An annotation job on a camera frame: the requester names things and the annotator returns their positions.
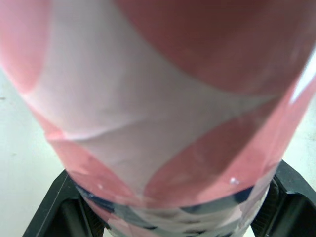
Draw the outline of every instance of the wrinkled plastic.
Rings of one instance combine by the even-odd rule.
[[[239,237],[315,91],[314,0],[2,0],[0,60],[115,237]]]

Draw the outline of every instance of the pink curved shape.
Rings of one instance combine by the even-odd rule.
[[[1,64],[21,93],[36,85],[48,48],[51,0],[0,1]]]
[[[314,0],[116,2],[168,60],[230,92],[285,92],[299,75],[316,37]]]
[[[69,175],[94,195],[123,205],[139,205],[134,192],[109,168],[76,143],[66,140],[63,132],[32,109],[46,137]]]
[[[145,196],[152,200],[150,207],[194,205],[200,201],[198,193],[209,189],[214,183],[224,183],[221,177],[263,125],[277,102],[278,99],[274,99],[213,129],[175,156],[153,176],[146,187]],[[252,186],[260,174],[255,170],[254,173],[251,170],[248,172],[245,182],[248,181],[246,177],[252,177],[252,183],[238,186],[239,190],[233,190],[229,185],[227,189],[223,185],[204,201],[222,198]]]

